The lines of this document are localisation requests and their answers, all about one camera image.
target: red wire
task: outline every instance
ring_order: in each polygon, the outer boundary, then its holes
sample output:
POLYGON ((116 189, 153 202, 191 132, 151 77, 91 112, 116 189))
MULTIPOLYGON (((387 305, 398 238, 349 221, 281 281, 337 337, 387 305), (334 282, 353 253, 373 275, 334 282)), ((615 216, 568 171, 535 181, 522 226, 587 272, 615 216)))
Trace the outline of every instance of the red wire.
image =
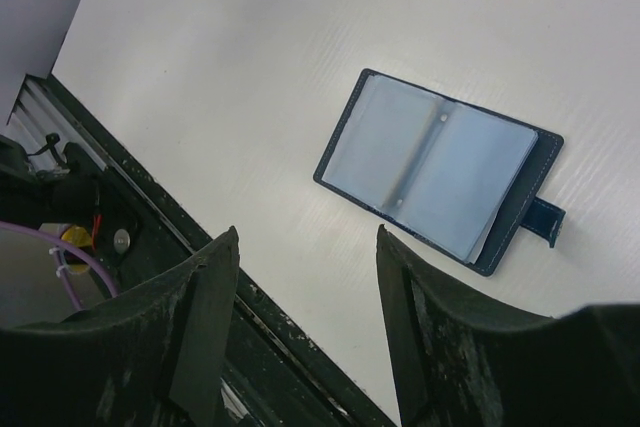
POLYGON ((91 231, 91 247, 93 247, 93 251, 96 250, 96 236, 98 235, 98 231, 100 230, 100 224, 102 224, 102 214, 97 214, 93 216, 93 229, 91 231))

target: dark blue leather wallet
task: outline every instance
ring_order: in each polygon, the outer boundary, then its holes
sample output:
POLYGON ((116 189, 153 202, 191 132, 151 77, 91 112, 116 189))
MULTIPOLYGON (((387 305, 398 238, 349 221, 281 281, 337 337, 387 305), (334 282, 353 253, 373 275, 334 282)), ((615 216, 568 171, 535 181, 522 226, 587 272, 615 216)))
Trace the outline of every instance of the dark blue leather wallet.
POLYGON ((366 69, 314 179, 488 276, 518 226, 554 246, 565 213, 536 193, 563 142, 366 69))

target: clear plastic pocket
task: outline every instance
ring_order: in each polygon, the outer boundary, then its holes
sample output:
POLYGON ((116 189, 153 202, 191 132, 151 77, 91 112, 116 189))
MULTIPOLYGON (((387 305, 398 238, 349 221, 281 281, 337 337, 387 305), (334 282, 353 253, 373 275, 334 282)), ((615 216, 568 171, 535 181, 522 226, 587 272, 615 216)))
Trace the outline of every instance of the clear plastic pocket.
POLYGON ((322 180, 474 263, 537 138, 526 126, 371 76, 322 180))

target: wallet strap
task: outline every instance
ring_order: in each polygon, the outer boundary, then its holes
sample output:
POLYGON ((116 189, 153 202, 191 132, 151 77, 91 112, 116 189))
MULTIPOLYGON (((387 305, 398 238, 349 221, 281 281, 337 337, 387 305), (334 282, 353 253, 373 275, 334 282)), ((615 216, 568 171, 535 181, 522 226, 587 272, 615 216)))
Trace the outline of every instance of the wallet strap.
POLYGON ((549 247, 556 245, 556 239, 562 229, 565 211, 549 202, 536 197, 524 215, 520 225, 549 241, 549 247))

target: gray wall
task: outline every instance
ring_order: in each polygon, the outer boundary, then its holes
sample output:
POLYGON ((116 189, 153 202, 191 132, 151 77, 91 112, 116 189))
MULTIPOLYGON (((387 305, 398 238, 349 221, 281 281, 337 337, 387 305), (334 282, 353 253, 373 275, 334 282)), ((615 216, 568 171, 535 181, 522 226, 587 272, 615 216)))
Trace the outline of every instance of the gray wall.
POLYGON ((46 76, 80 0, 0 0, 0 122, 25 74, 46 76))

